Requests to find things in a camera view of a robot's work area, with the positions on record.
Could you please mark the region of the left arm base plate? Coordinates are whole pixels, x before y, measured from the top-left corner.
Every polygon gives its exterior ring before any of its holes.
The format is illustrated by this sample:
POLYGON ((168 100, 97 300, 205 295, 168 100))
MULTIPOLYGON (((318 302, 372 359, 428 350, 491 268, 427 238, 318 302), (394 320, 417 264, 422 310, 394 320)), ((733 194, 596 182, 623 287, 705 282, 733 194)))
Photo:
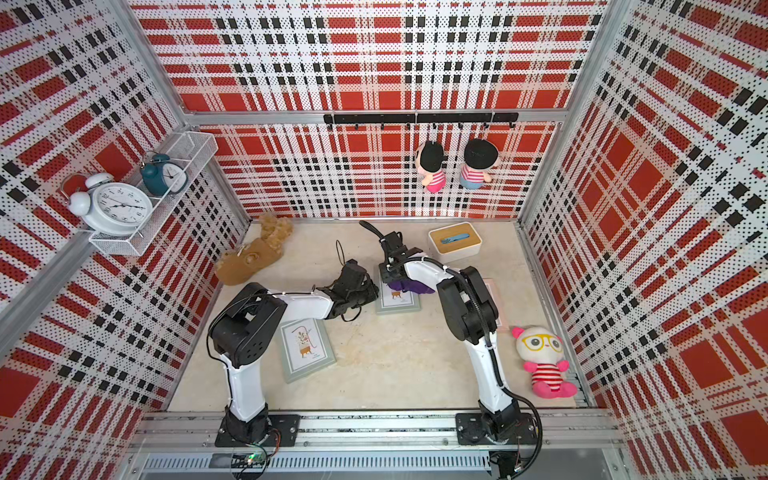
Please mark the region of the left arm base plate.
POLYGON ((237 419, 227 411, 221 421, 215 446, 246 447, 293 447, 299 430, 301 417, 295 414, 257 414, 249 422, 237 419))

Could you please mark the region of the green picture frame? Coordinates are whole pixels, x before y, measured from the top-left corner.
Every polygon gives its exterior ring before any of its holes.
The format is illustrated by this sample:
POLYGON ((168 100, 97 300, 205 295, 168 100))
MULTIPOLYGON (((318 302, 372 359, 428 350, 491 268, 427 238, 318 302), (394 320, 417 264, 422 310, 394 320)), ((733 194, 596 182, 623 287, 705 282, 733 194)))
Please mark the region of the green picture frame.
POLYGON ((336 363, 324 321, 301 319, 278 327, 284 379, 293 383, 336 363))
POLYGON ((421 310, 420 298, 413 292, 391 289, 383 280, 380 269, 375 272, 379 296, 375 302, 379 316, 390 314, 413 313, 421 310))

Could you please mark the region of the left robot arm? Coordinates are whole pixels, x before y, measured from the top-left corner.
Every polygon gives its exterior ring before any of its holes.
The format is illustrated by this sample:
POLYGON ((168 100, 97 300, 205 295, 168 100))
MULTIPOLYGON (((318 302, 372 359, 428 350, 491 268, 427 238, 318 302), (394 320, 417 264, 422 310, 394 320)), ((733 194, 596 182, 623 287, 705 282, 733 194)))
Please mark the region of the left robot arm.
POLYGON ((367 270, 347 261, 329 286, 309 292, 275 292, 246 284, 210 323, 206 348, 227 376, 229 400, 215 445, 257 445, 276 429, 261 382, 261 357, 281 326, 343 318, 374 302, 379 289, 367 270))

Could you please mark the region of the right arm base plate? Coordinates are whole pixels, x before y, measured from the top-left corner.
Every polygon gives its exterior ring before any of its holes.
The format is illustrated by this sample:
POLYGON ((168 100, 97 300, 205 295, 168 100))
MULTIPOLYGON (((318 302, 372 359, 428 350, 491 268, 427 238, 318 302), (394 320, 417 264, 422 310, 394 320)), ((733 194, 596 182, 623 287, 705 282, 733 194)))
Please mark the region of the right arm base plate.
POLYGON ((515 419, 486 412, 455 415, 457 440, 460 445, 535 445, 537 428, 530 413, 522 412, 515 419))

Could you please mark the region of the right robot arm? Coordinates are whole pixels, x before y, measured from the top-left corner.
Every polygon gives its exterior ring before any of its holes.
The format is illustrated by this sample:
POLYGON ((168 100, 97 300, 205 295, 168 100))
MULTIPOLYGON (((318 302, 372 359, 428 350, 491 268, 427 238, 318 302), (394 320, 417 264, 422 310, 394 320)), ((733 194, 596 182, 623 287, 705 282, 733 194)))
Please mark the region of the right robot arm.
POLYGON ((384 253, 379 273, 385 283, 419 284, 438 295, 448 329, 468 352, 485 435, 493 442, 508 440, 523 416, 499 359, 499 310, 479 271, 474 267, 456 270, 418 248, 408 248, 400 232, 375 235, 384 253))

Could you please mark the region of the purple cloth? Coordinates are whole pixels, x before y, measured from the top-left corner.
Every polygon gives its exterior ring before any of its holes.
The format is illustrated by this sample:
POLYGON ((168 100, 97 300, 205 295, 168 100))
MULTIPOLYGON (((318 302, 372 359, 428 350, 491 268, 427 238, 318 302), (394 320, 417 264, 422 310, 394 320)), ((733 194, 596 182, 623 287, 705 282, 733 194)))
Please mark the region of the purple cloth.
POLYGON ((387 286, 392 291, 410 292, 416 295, 433 294, 435 292, 433 287, 409 278, 388 281, 387 286))

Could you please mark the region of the pink picture frame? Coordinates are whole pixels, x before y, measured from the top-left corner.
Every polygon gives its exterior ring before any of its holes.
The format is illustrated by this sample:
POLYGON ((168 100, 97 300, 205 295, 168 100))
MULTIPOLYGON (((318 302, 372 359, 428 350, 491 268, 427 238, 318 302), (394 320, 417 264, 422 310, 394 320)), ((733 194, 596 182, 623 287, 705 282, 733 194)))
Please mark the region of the pink picture frame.
POLYGON ((498 310, 498 317, 496 320, 497 331, 499 333, 508 333, 510 331, 509 324, 505 316, 504 305, 500 295, 500 291, 495 281, 491 278, 484 278, 484 284, 498 310))

